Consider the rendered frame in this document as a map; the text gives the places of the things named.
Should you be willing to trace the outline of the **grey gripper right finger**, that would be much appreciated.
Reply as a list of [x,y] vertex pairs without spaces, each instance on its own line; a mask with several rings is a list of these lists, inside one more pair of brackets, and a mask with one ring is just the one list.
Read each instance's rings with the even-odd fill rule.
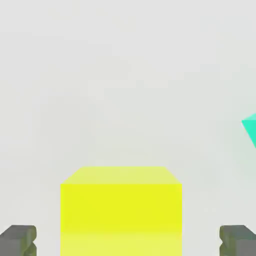
[[256,256],[256,234],[245,225],[222,225],[219,256]]

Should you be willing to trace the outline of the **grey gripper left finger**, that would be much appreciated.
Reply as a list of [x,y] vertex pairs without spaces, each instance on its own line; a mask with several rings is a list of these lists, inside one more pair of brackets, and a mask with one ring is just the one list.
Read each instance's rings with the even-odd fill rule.
[[11,225],[0,234],[0,256],[37,256],[34,225]]

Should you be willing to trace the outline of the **small yellow cube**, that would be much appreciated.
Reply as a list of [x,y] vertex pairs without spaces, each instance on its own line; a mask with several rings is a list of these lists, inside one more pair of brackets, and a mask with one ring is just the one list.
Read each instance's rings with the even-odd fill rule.
[[87,166],[60,185],[60,256],[182,256],[182,184],[162,166]]

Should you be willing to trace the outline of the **small turquoise cube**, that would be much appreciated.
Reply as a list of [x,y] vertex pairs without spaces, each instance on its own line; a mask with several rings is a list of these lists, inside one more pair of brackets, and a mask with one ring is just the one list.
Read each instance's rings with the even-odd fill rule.
[[249,138],[256,148],[256,113],[242,120],[242,125],[245,128]]

